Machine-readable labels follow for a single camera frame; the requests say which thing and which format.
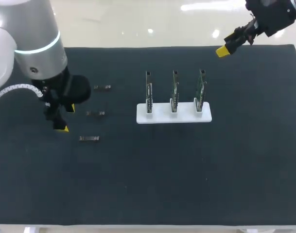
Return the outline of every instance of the white board holder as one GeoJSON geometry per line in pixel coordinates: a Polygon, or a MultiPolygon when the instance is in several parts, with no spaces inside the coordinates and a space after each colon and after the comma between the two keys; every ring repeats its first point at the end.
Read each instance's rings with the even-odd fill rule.
{"type": "Polygon", "coordinates": [[[193,102],[179,102],[177,112],[172,112],[172,99],[169,103],[153,103],[152,113],[147,113],[147,103],[137,105],[138,124],[163,123],[204,123],[211,122],[209,103],[204,102],[201,112],[196,110],[196,98],[193,102]]]}

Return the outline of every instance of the black table surface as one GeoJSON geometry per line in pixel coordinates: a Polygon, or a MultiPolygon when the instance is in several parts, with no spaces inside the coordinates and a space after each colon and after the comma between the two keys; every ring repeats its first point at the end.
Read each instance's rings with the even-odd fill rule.
{"type": "MultiPolygon", "coordinates": [[[[31,91],[3,96],[0,224],[296,225],[295,47],[223,59],[215,49],[66,49],[71,73],[112,85],[63,112],[69,133],[52,130],[31,91]],[[154,102],[169,101],[173,70],[186,102],[200,68],[211,123],[136,123],[146,70],[154,102]]],[[[15,83],[30,83],[17,66],[6,85],[15,83]]]]}

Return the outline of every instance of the reflective floor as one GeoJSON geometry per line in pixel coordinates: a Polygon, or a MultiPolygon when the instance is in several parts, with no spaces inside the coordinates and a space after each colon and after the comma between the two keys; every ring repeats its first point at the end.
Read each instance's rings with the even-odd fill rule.
{"type": "MultiPolygon", "coordinates": [[[[51,0],[65,47],[222,45],[252,16],[245,0],[51,0]]],[[[255,44],[295,44],[296,22],[255,44]]]]}

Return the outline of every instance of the gray robot arm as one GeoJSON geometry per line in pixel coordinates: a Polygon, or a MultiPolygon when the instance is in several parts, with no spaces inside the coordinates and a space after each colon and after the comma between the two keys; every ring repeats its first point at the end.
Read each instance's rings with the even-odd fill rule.
{"type": "Polygon", "coordinates": [[[68,70],[49,0],[0,0],[0,86],[11,75],[14,57],[42,92],[43,96],[37,95],[46,102],[46,119],[53,121],[54,129],[68,131],[60,107],[73,113],[74,104],[86,101],[91,90],[86,77],[71,75],[68,70]]]}
{"type": "Polygon", "coordinates": [[[67,67],[67,56],[49,0],[0,0],[0,29],[12,36],[17,45],[15,58],[28,78],[49,79],[67,67]]]}
{"type": "Polygon", "coordinates": [[[296,20],[296,0],[246,0],[246,8],[253,20],[225,38],[226,44],[216,51],[219,57],[233,54],[246,41],[252,45],[262,33],[270,37],[296,20]]]}

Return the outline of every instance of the small metal part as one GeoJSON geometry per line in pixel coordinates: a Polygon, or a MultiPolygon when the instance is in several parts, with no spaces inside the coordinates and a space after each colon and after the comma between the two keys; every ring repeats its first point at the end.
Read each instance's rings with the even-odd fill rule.
{"type": "Polygon", "coordinates": [[[197,80],[197,86],[196,86],[196,110],[198,112],[202,111],[204,99],[205,99],[205,89],[204,89],[204,82],[203,80],[206,78],[206,72],[205,70],[200,70],[200,76],[197,80]]]}
{"type": "Polygon", "coordinates": [[[147,100],[147,113],[152,113],[152,79],[151,72],[146,71],[146,100],[147,100]]]}
{"type": "Polygon", "coordinates": [[[98,112],[93,112],[93,111],[88,111],[86,112],[86,116],[92,116],[92,117],[103,117],[105,115],[105,111],[98,111],[98,112]]]}
{"type": "Polygon", "coordinates": [[[106,86],[94,86],[94,91],[110,91],[111,90],[111,85],[106,85],[106,86]]]}
{"type": "Polygon", "coordinates": [[[99,136],[80,136],[80,142],[98,142],[99,136]]]}
{"type": "Polygon", "coordinates": [[[177,112],[177,107],[178,107],[178,99],[179,99],[179,93],[178,93],[178,86],[179,86],[179,81],[178,81],[178,72],[173,71],[174,74],[174,82],[173,82],[173,94],[172,94],[172,112],[176,113],[177,112]]]}

